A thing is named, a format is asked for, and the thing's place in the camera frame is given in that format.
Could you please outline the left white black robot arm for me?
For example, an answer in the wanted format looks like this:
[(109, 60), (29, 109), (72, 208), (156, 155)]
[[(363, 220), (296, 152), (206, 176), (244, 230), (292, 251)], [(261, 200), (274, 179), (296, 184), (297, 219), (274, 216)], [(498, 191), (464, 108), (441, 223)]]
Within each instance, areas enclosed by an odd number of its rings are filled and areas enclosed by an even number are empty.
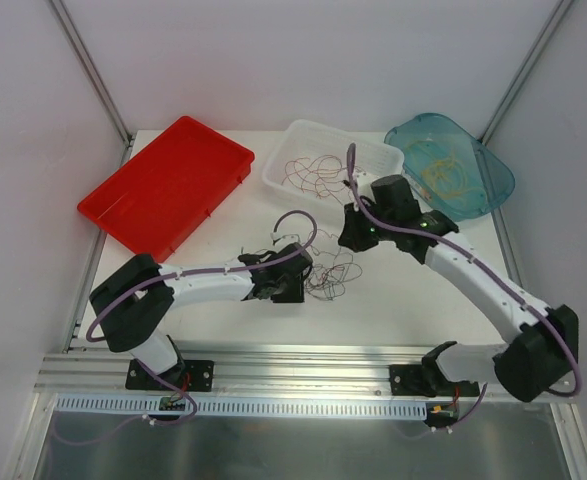
[(301, 303), (312, 265), (298, 243), (192, 268), (159, 264), (151, 255), (139, 254), (96, 287), (89, 302), (109, 350), (131, 354), (148, 367), (158, 387), (172, 389), (182, 380), (183, 360), (169, 336), (159, 331), (170, 310), (217, 301)]

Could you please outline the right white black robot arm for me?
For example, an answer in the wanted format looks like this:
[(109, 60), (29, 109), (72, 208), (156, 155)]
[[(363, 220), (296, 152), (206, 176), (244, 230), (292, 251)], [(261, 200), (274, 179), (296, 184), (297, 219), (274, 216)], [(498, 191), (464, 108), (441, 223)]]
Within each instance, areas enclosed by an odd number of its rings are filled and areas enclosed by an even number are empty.
[(453, 285), (493, 325), (501, 343), (447, 341), (423, 356), (401, 385), (435, 397), (458, 384), (498, 383), (512, 397), (531, 402), (543, 393), (570, 398), (583, 388), (578, 364), (579, 319), (568, 306), (552, 308), (490, 267), (438, 211), (422, 211), (408, 181), (374, 180), (362, 195), (355, 176), (344, 181), (353, 200), (344, 207), (339, 245), (364, 252), (391, 242)]

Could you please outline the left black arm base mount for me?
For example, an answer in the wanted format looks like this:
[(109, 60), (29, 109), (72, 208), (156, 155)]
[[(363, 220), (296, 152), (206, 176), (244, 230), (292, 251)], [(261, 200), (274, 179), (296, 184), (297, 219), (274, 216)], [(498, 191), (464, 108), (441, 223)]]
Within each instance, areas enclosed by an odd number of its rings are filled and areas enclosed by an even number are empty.
[[(211, 360), (186, 360), (178, 362), (174, 367), (159, 374), (168, 384), (187, 392), (210, 392), (214, 378), (214, 362)], [(129, 362), (124, 384), (131, 391), (169, 391), (146, 372), (137, 360)]]

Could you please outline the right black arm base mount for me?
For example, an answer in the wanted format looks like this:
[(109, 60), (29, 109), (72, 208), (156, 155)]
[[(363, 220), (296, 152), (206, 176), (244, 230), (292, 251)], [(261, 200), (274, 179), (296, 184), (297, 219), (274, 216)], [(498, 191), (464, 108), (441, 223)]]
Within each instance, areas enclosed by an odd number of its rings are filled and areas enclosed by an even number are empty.
[(396, 364), (388, 367), (393, 396), (477, 397), (477, 382), (448, 380), (436, 367), (418, 364)]

